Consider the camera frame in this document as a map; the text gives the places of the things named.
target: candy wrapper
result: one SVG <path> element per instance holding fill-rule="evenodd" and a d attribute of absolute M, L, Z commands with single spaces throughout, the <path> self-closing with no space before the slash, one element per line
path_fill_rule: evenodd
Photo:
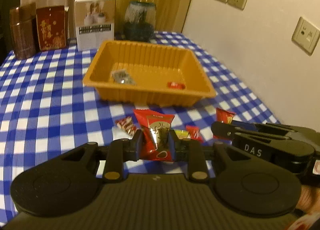
<path fill-rule="evenodd" d="M 112 131 L 113 140 L 118 140 L 118 139 L 123 139 L 123 138 L 128 138 L 128 139 L 133 138 L 133 136 L 128 135 L 125 131 L 123 131 L 122 129 L 120 129 L 117 126 L 113 126 L 111 128 L 111 131 Z"/>
<path fill-rule="evenodd" d="M 175 89 L 185 89 L 186 86 L 182 83 L 176 83 L 176 82 L 168 82 L 168 88 L 175 88 Z"/>
<path fill-rule="evenodd" d="M 194 140 L 198 140 L 199 142 L 203 142 L 203 139 L 200 135 L 200 128 L 197 126 L 186 125 L 186 130 L 190 134 L 190 138 Z"/>
<path fill-rule="evenodd" d="M 131 78 L 129 73 L 125 69 L 119 69 L 115 70 L 112 73 L 112 77 L 115 80 L 115 82 L 120 84 L 131 84 L 135 85 L 135 81 Z"/>
<path fill-rule="evenodd" d="M 133 136 L 137 131 L 137 127 L 132 122 L 132 117 L 116 120 L 116 125 L 130 136 Z"/>
<path fill-rule="evenodd" d="M 219 122 L 223 122 L 226 124 L 231 124 L 233 117 L 235 116 L 236 113 L 234 112 L 230 112 L 230 111 L 226 111 L 223 110 L 221 108 L 216 108 L 217 111 L 217 121 Z"/>
<path fill-rule="evenodd" d="M 145 136 L 140 152 L 144 160 L 171 161 L 168 132 L 174 115 L 165 115 L 150 109 L 133 110 Z"/>
<path fill-rule="evenodd" d="M 180 140 L 185 138 L 191 138 L 189 132 L 186 130 L 175 129 L 174 132 Z"/>

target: product box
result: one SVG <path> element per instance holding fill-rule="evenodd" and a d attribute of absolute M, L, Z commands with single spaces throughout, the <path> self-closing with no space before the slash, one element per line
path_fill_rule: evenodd
<path fill-rule="evenodd" d="M 79 50 L 99 48 L 114 39 L 116 0 L 75 0 L 75 25 Z"/>
<path fill-rule="evenodd" d="M 13 50 L 10 30 L 10 9 L 20 6 L 20 0 L 0 0 L 0 65 Z"/>
<path fill-rule="evenodd" d="M 40 50 L 57 50 L 66 47 L 68 40 L 68 7 L 38 8 L 36 13 Z"/>

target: white wall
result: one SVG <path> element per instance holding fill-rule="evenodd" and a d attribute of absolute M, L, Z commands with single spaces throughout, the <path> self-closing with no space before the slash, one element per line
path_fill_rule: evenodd
<path fill-rule="evenodd" d="M 230 68 L 282 123 L 320 131 L 320 42 L 292 43 L 300 16 L 320 27 L 320 0 L 248 0 L 243 11 L 192 0 L 184 35 Z"/>

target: red snack bag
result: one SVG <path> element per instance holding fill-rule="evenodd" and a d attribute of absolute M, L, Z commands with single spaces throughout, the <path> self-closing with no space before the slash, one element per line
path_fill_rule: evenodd
<path fill-rule="evenodd" d="M 203 142 L 203 139 L 200 135 L 200 128 L 197 126 L 186 125 L 186 130 L 189 132 L 191 139 L 198 140 L 199 142 Z"/>
<path fill-rule="evenodd" d="M 171 161 L 168 132 L 174 115 L 165 115 L 150 109 L 133 110 L 145 136 L 140 152 L 144 160 Z"/>
<path fill-rule="evenodd" d="M 182 83 L 168 82 L 168 88 L 185 89 L 186 86 Z"/>
<path fill-rule="evenodd" d="M 217 111 L 217 121 L 219 122 L 223 122 L 226 124 L 231 124 L 233 117 L 235 116 L 236 113 L 234 112 L 230 112 L 230 111 L 226 111 L 223 110 L 221 108 L 216 108 Z"/>

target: orange plastic tray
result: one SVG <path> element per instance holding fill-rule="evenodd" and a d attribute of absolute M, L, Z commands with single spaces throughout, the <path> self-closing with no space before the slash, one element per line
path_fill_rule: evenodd
<path fill-rule="evenodd" d="M 136 85 L 119 84 L 111 72 L 125 68 Z M 185 89 L 168 88 L 168 82 Z M 131 41 L 105 41 L 84 76 L 86 86 L 95 87 L 101 99 L 189 107 L 216 93 L 191 50 Z"/>

